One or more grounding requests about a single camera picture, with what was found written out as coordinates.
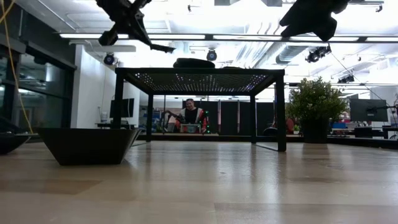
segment yellow cable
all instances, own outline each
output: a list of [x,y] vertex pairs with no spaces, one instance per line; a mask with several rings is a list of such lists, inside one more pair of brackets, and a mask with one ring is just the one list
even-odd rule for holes
[[17,79],[17,75],[16,75],[16,72],[15,72],[14,61],[13,61],[13,59],[12,59],[11,44],[10,44],[10,39],[9,39],[9,36],[8,36],[8,26],[7,26],[7,19],[6,19],[6,16],[7,16],[8,12],[11,10],[11,7],[12,7],[12,5],[14,4],[14,1],[15,1],[15,0],[13,0],[13,1],[11,2],[10,6],[8,7],[8,10],[7,10],[7,12],[6,12],[6,11],[4,10],[4,0],[2,0],[1,7],[2,7],[2,14],[3,14],[3,16],[2,16],[2,18],[0,19],[0,23],[2,22],[2,20],[4,20],[4,26],[5,26],[5,28],[6,28],[6,39],[7,39],[7,45],[8,45],[8,53],[9,53],[9,55],[10,55],[12,74],[14,75],[14,80],[15,80],[15,87],[17,88],[17,91],[18,91],[19,102],[21,103],[21,107],[22,107],[22,110],[23,110],[23,112],[24,112],[24,116],[25,116],[27,125],[29,126],[30,133],[33,134],[32,125],[30,125],[30,121],[29,121],[29,119],[28,119],[28,117],[27,117],[27,115],[26,115],[25,106],[24,106],[24,104],[23,104],[23,102],[22,102],[21,94],[19,93],[18,79]]

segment green plant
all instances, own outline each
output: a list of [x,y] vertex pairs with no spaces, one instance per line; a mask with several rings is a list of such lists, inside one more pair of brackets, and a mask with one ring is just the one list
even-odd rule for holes
[[291,118],[302,121],[316,119],[338,119],[346,111],[347,102],[339,98],[340,91],[332,88],[330,82],[324,82],[321,77],[308,81],[304,78],[298,89],[290,91],[290,103],[286,113]]

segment computer monitor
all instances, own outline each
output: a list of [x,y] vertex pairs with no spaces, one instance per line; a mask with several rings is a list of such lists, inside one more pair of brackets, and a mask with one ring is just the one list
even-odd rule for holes
[[[122,118],[132,118],[134,111],[134,98],[122,100]],[[110,118],[114,118],[114,100],[111,102]]]
[[352,121],[388,121],[385,100],[350,99],[349,107]]

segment wooden floor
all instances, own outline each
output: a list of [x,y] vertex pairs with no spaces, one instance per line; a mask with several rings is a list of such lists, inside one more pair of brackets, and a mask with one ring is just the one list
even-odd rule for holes
[[43,144],[0,157],[1,224],[398,223],[398,151],[152,142],[120,166],[61,167]]

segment black planter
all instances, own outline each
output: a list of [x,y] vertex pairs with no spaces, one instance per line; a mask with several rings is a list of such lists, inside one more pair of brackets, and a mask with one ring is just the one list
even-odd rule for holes
[[138,129],[39,128],[39,136],[62,166],[120,164]]
[[305,143],[326,144],[329,132],[329,119],[302,121]]
[[0,134],[0,155],[8,154],[24,144],[29,135]]

